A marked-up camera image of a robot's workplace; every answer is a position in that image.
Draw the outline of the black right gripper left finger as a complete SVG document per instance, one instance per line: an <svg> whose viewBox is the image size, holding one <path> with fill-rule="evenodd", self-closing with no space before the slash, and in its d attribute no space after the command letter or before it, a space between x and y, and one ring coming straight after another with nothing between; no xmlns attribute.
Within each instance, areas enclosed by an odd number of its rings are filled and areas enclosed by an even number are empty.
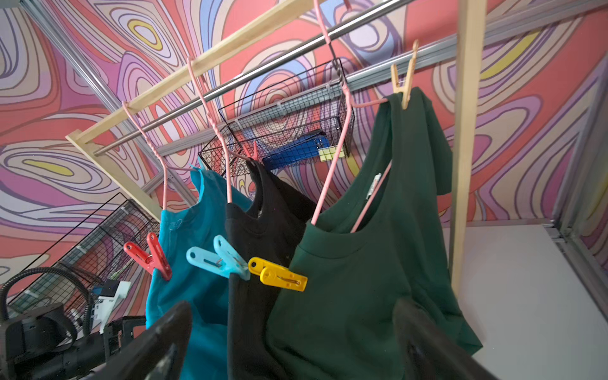
<svg viewBox="0 0 608 380"><path fill-rule="evenodd" d="M86 373L86 379L179 379L193 329L193 312L180 301L153 326Z"/></svg>

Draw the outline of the wooden clothes rack frame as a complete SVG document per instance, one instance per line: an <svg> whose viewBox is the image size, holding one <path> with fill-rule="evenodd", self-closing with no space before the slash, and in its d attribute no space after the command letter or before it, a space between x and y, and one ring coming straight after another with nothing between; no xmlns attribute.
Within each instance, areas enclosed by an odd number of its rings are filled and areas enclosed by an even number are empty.
<svg viewBox="0 0 608 380"><path fill-rule="evenodd" d="M157 85L137 96L126 109L117 110L85 131L74 131L66 139L101 169L150 215L160 217L165 203L153 201L118 166L106 157L96 158L93 140L129 117L169 93L178 90L194 77L220 65L242 50L283 28L309 10L319 10L316 1L284 1L257 17L215 47L204 52L187 66L172 73ZM474 149L474 136L478 116L478 91L481 78L481 61L484 49L487 3L460 1L457 33L457 90L454 109L454 162L452 169L451 235L449 268L452 288L459 292L464 262L464 242L470 180Z"/></svg>

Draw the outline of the pink hanger of green shirt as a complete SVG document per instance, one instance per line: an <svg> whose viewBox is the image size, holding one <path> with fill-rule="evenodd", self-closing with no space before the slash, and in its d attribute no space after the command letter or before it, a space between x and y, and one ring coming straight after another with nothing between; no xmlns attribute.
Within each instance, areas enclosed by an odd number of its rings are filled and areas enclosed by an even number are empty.
<svg viewBox="0 0 608 380"><path fill-rule="evenodd" d="M328 194L329 191L329 186L332 183L332 179L335 173L335 170L337 168L337 163L340 159L340 152L342 152L342 148L343 145L345 143L345 139L347 137L348 134L348 129L349 129L349 125L350 125L350 121L352 118L352 109L353 109L353 104L352 104L352 94L351 91L348 87L348 83L346 81L346 77L345 77L345 73L343 71L343 68L341 66L341 64L338 62L338 58L333 50L333 46L332 46L332 40L329 36L329 32L324 24L323 21L323 14L321 12L321 6L320 6L320 2L318 0L313 0L313 8L315 10L316 13L316 19L318 21L318 25L321 29L321 33L323 35L324 41L327 45L327 47L330 50L330 53L332 55L332 64L334 66L334 68L337 70L337 74L339 76L339 80L340 80L340 89L343 93L343 95L345 95L345 104L346 104L346 117L345 117L345 121L344 121L344 125L341 128L341 133L340 133L340 138L338 140L338 143L336 145L336 148L334 150L334 156L332 157L332 161L331 164L329 166L329 172L326 176L326 180L324 182L323 188L321 190L321 195L319 196L318 199L318 203L317 203L317 207L315 208L314 214L312 219L310 220L310 224L312 226L315 226L318 222L318 219L321 215L321 211L322 211L322 207L324 205L326 196Z"/></svg>

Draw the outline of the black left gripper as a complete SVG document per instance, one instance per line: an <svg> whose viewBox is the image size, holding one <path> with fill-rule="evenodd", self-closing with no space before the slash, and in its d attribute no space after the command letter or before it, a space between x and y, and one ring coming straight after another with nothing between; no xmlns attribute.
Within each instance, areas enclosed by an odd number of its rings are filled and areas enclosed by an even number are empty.
<svg viewBox="0 0 608 380"><path fill-rule="evenodd" d="M109 362L113 356L133 342L135 329L145 327L146 322L145 316L125 316L107 324L102 334L105 362Z"/></svg>

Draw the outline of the blue item in basket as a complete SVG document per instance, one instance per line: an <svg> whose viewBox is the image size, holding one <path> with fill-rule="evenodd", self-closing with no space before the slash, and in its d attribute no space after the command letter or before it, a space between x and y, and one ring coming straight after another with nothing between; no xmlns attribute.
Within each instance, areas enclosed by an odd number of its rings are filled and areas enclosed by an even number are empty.
<svg viewBox="0 0 608 380"><path fill-rule="evenodd" d="M324 131L312 131L271 151L262 159L262 164L268 170L281 169L317 157L318 151L328 146Z"/></svg>

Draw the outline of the red plastic clothespin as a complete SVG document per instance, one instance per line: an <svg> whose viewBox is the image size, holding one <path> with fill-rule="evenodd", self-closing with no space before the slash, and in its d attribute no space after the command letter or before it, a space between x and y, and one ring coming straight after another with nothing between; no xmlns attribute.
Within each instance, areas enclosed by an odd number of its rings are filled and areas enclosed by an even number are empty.
<svg viewBox="0 0 608 380"><path fill-rule="evenodd" d="M147 234L147 245L148 251L145 251L134 242L126 242L123 251L150 275L158 270L163 280L170 281L173 272L156 234Z"/></svg>

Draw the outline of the yellow plastic clothespin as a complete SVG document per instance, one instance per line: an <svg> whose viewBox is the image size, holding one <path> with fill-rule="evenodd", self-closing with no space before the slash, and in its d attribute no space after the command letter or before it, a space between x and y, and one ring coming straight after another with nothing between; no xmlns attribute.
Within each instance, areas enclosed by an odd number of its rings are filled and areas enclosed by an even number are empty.
<svg viewBox="0 0 608 380"><path fill-rule="evenodd" d="M291 272L289 269L266 261L259 257L253 257L248 262L249 271L260 278L261 283L274 288L288 289L304 292L308 279L304 275Z"/></svg>

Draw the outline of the pink hanger of teal shirt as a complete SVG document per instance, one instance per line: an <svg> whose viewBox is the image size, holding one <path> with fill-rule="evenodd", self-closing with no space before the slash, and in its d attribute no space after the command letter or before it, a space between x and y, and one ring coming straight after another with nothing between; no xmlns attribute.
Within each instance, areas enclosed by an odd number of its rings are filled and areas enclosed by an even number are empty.
<svg viewBox="0 0 608 380"><path fill-rule="evenodd" d="M137 131L142 136L142 138L144 139L145 143L150 148L153 156L155 156L155 158L157 159L158 163L161 166L161 169L160 169L161 179L162 179L162 185L161 185L162 186L162 199L161 199L162 203L161 203L161 208L162 208L163 211L167 211L167 210L169 210L169 197L168 197L169 182L173 178L170 175L169 171L171 169L173 169L173 168L169 167L166 164L166 161L164 160L163 156L160 155L160 153L158 152L157 147L153 144L153 142L148 137L147 133L144 131L141 123L139 122L137 114L134 114L131 111L131 109L129 108L129 103L128 102L126 102L126 101L122 102L122 109L123 109L123 111L125 111L126 115L128 116L128 119L131 120L131 122L135 125Z"/></svg>

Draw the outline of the wooden clothespin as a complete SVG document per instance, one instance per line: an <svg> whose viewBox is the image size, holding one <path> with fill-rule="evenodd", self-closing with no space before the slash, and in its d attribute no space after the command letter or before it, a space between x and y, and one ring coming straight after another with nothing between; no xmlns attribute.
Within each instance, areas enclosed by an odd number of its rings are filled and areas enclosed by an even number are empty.
<svg viewBox="0 0 608 380"><path fill-rule="evenodd" d="M402 109L406 110L409 105L409 100L411 96L411 90L413 88L413 74L416 66L417 53L420 46L420 42L415 40L413 43L412 56L408 62L408 69L406 72L405 80L403 82L399 82L399 75L397 70L397 65L394 63L391 65L390 73L391 73L391 83L393 87L394 94L402 95Z"/></svg>

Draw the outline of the teal t-shirt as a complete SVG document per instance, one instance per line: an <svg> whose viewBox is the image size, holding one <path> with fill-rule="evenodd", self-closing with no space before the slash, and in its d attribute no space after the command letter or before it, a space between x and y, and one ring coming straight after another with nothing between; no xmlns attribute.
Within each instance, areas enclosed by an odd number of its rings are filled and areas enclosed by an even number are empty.
<svg viewBox="0 0 608 380"><path fill-rule="evenodd" d="M229 282L187 261L193 247L212 251L217 235L227 236L226 181L214 171L190 174L199 193L194 206L161 214L161 248L173 272L169 281L152 275L147 296L147 326L151 327L176 303L186 301L193 313L193 328L182 367L183 379L226 379Z"/></svg>

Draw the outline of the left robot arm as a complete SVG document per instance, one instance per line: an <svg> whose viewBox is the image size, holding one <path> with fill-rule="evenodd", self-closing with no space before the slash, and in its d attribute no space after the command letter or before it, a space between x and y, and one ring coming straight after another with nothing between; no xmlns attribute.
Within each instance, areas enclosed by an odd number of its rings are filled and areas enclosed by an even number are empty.
<svg viewBox="0 0 608 380"><path fill-rule="evenodd" d="M81 318L71 320L61 302L9 315L8 293L21 280L51 274L66 280L84 298ZM111 320L116 303L126 297L128 281L99 280L67 266L26 269L1 288L1 377L3 379L80 379L95 373L136 338L144 316Z"/></svg>

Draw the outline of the black t-shirt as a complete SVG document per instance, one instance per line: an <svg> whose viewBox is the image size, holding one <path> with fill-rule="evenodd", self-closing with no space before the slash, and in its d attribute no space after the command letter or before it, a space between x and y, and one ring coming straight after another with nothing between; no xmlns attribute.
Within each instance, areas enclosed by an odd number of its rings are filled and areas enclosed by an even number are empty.
<svg viewBox="0 0 608 380"><path fill-rule="evenodd" d="M254 257L287 267L312 217L314 202L280 180L258 161L246 163L256 186L248 210L226 206L228 242L249 261ZM265 327L279 288L264 285L258 276L248 281L229 278L227 373L230 379L285 379L287 373L264 342Z"/></svg>

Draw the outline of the light blue plastic clothespin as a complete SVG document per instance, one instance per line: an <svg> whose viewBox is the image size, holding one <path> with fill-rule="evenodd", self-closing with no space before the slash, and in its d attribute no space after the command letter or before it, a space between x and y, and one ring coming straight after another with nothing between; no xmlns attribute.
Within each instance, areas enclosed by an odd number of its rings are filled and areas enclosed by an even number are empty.
<svg viewBox="0 0 608 380"><path fill-rule="evenodd" d="M222 235L214 237L213 249L209 251L194 246L187 251L186 259L199 269L227 279L235 274L242 280L250 280L248 263Z"/></svg>

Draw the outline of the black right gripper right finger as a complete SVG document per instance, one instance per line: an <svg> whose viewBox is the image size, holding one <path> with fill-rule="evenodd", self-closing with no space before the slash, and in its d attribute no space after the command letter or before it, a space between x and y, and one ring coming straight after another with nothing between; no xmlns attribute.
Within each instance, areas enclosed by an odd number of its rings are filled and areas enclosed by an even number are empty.
<svg viewBox="0 0 608 380"><path fill-rule="evenodd" d="M393 324L406 379L495 378L408 299L397 300Z"/></svg>

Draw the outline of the pink hanger of black shirt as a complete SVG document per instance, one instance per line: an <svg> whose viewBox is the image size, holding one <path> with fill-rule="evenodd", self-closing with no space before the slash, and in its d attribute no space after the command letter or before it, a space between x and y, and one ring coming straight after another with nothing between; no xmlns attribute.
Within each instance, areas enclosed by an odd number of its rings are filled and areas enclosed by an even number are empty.
<svg viewBox="0 0 608 380"><path fill-rule="evenodd" d="M204 109L204 114L207 117L208 125L212 128L212 130L215 133L215 136L218 138L220 145L222 147L222 150L223 150L223 156L225 159L225 170L226 170L226 172L225 172L225 174L226 174L226 199L227 199L228 204L231 204L231 203L233 203L233 192L232 192L232 185L231 185L231 173L232 173L231 158L239 158L241 160L248 160L248 159L250 159L250 157L241 155L228 148L228 146L226 144L226 140L224 139L223 135L220 133L220 130L215 121L215 118L212 115L212 111L211 111L209 105L207 104L207 101L204 100L203 90L204 90L205 81L200 76L195 75L194 68L193 68L193 61L194 61L194 59L192 59L189 56L187 59L188 73L189 73L190 79L192 80L192 82L194 84L196 95L198 96L198 98L201 101L202 107Z"/></svg>

